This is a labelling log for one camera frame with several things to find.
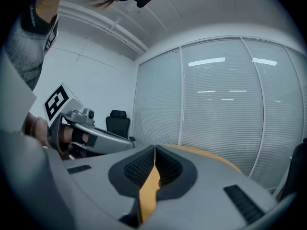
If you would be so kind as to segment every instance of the chair backrest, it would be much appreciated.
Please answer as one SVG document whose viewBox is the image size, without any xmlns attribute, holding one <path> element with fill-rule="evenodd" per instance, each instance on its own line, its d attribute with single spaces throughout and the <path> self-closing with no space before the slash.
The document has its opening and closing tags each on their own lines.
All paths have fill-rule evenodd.
<svg viewBox="0 0 307 230">
<path fill-rule="evenodd" d="M 106 130 L 118 136 L 128 139 L 130 119 L 125 111 L 113 110 L 106 118 Z"/>
</svg>

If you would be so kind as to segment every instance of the person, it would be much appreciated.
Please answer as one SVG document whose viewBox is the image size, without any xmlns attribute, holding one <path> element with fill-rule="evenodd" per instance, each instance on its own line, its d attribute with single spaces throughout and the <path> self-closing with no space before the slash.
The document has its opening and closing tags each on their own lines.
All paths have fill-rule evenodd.
<svg viewBox="0 0 307 230">
<path fill-rule="evenodd" d="M 109 6 L 119 0 L 91 0 L 95 7 Z M 28 4 L 11 28 L 3 48 L 17 72 L 33 90 L 41 74 L 44 57 L 58 36 L 58 7 L 60 0 L 34 0 Z M 47 139 L 47 121 L 28 114 L 23 132 L 35 137 L 43 146 L 50 148 Z M 65 126 L 60 143 L 72 141 L 73 128 Z M 87 142 L 88 135 L 82 140 Z"/>
</svg>

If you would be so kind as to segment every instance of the hair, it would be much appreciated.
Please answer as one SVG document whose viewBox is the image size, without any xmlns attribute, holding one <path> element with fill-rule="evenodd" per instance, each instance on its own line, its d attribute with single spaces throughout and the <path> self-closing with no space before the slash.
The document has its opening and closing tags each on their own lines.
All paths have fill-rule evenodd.
<svg viewBox="0 0 307 230">
<path fill-rule="evenodd" d="M 94 2 L 92 6 L 95 8 L 107 8 L 114 2 L 114 0 L 90 0 L 90 2 Z"/>
</svg>

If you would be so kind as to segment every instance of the white panel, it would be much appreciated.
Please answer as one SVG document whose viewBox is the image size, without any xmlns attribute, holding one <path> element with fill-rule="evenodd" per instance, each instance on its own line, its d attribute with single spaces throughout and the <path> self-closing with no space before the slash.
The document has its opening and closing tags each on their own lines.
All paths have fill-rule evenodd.
<svg viewBox="0 0 307 230">
<path fill-rule="evenodd" d="M 266 122 L 259 159 L 251 178 L 265 188 L 277 187 L 300 144 L 303 101 L 295 69 L 283 46 L 245 40 L 260 73 Z"/>
<path fill-rule="evenodd" d="M 291 49 L 287 49 L 290 57 L 294 63 L 298 79 L 301 85 L 303 101 L 304 101 L 304 131 L 303 131 L 303 139 L 307 138 L 307 59 L 305 56 L 293 51 Z"/>
<path fill-rule="evenodd" d="M 178 143 L 180 73 L 179 49 L 140 65 L 132 128 L 136 146 Z"/>
<path fill-rule="evenodd" d="M 220 155 L 248 175 L 259 149 L 263 102 L 247 49 L 240 40 L 217 40 L 182 48 L 182 54 L 181 144 Z"/>
</svg>

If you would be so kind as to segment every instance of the black strap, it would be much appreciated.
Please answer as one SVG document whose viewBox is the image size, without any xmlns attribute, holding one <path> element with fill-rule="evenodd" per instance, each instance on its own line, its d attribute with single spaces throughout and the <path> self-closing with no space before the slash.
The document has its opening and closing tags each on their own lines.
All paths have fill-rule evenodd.
<svg viewBox="0 0 307 230">
<path fill-rule="evenodd" d="M 72 141 L 74 142 L 78 142 L 80 144 L 83 144 L 83 140 L 82 140 L 82 136 L 85 132 L 78 129 L 78 128 L 74 128 L 73 131 L 72 131 L 72 135 L 71 135 L 71 139 Z"/>
</svg>

